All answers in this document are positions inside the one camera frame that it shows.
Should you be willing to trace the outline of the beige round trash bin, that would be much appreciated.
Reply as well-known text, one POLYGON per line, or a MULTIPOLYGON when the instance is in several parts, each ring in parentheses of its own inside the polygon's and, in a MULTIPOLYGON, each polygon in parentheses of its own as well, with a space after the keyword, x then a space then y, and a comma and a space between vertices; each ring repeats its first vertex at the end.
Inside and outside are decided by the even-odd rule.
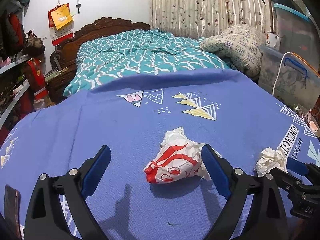
POLYGON ((307 110, 302 105, 295 103, 294 110, 300 118, 304 120, 310 130, 319 138, 319 125, 311 114, 311 110, 307 110))

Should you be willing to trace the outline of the white crumpled tissue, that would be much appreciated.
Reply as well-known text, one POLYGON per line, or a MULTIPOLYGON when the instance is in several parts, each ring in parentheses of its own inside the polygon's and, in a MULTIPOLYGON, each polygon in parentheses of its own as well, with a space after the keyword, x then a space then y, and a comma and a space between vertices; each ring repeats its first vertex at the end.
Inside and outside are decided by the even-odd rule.
POLYGON ((254 166, 258 177, 263 177, 265 174, 270 173, 273 168, 278 168, 287 172, 287 157, 280 149, 273 150, 268 147, 261 151, 260 157, 254 166))

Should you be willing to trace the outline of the red white crumpled bag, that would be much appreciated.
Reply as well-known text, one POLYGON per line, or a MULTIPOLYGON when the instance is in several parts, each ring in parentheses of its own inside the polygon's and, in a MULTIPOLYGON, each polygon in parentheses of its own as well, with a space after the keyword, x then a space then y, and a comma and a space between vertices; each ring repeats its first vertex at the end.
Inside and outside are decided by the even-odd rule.
POLYGON ((144 168, 147 182, 168 184, 194 176, 211 180, 202 161, 203 146, 204 143, 188 139, 183 127, 167 131, 155 159, 144 168))

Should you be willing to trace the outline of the blue patterned bed sheet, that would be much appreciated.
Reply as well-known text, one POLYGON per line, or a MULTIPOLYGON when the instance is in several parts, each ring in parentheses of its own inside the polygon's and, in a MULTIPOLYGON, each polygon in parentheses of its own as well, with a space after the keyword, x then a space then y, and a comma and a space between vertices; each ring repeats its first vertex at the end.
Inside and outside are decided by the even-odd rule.
POLYGON ((121 77, 28 114, 1 147, 1 187, 20 193, 24 225, 39 175, 64 175, 107 145, 111 162, 87 204, 109 239, 203 239, 226 201, 213 183, 155 185, 144 173, 178 127, 247 174, 268 147, 319 164, 319 140, 289 107, 236 70, 200 69, 121 77))

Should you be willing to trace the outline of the white mug with star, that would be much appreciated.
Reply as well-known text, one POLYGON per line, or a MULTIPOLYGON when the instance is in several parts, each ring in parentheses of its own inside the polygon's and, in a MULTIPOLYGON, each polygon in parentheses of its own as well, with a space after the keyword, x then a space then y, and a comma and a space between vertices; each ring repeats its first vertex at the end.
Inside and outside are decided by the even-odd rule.
POLYGON ((269 31, 266 33, 266 43, 265 43, 266 46, 269 46, 269 47, 279 51, 280 42, 281 42, 281 38, 277 34, 274 34, 269 31))

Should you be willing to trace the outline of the metal shelf with clutter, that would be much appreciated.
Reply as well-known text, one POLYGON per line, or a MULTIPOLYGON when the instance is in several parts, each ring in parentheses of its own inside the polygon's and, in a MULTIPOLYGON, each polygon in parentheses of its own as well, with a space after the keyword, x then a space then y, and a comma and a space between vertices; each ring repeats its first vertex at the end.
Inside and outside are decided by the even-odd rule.
POLYGON ((30 0, 1 0, 1 142, 33 111, 25 67, 31 55, 25 48, 30 30, 24 17, 30 0))

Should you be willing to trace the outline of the upper clear storage box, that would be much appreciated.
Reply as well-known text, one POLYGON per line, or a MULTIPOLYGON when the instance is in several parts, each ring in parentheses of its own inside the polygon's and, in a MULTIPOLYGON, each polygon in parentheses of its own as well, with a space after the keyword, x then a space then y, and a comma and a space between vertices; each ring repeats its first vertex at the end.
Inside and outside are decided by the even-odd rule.
POLYGON ((319 68, 319 35, 313 22, 300 12, 285 5, 273 5, 276 34, 280 37, 279 51, 293 52, 316 70, 319 68))

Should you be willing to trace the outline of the cream grid pattern pillow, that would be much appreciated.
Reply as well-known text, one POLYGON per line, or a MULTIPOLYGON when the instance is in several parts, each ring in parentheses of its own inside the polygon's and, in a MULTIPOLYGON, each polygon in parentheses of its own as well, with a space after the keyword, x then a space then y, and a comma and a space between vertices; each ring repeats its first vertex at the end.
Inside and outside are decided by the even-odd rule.
POLYGON ((230 67, 252 80, 257 80, 261 70, 266 35, 257 28, 240 23, 223 31, 220 35, 205 38, 200 48, 227 60, 230 67))

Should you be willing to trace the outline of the teal patterned quilt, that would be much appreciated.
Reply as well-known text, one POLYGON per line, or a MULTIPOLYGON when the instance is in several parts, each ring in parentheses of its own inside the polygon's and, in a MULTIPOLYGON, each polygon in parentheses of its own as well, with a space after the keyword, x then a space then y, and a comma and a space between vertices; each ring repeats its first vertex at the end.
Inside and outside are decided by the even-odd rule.
POLYGON ((81 90, 136 74, 166 74, 202 68, 228 69, 199 41, 176 37, 159 29, 129 30, 84 42, 76 54, 76 74, 63 91, 70 97, 81 90))

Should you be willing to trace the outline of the beige leaf print curtain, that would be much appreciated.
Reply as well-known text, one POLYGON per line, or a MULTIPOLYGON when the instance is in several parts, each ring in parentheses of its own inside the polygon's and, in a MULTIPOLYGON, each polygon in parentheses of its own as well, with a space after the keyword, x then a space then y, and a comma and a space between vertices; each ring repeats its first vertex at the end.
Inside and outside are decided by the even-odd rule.
POLYGON ((219 35, 239 23, 273 29, 270 0, 151 0, 151 26, 175 36, 219 35))

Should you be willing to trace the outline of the red yellow wall calendar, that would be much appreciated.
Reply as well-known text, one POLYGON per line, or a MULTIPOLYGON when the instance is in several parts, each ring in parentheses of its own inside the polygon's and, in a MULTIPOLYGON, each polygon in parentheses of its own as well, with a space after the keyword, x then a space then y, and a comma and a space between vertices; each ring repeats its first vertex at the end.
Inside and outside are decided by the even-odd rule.
POLYGON ((50 39, 53 46, 73 37, 73 17, 69 3, 60 4, 48 11, 50 39))

